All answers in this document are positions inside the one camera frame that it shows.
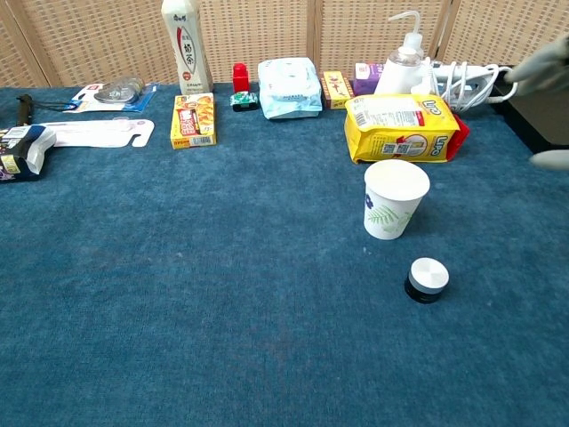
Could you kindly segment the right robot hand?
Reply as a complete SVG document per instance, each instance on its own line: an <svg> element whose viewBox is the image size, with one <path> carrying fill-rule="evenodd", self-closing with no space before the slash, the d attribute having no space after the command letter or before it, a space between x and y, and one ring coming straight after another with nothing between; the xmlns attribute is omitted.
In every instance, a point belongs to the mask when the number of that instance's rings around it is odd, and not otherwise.
<svg viewBox="0 0 569 427"><path fill-rule="evenodd" d="M508 71L504 80L517 85L518 95L568 89L568 34L524 58ZM529 162L542 169L568 171L568 150L554 149L534 154Z"/></svg>

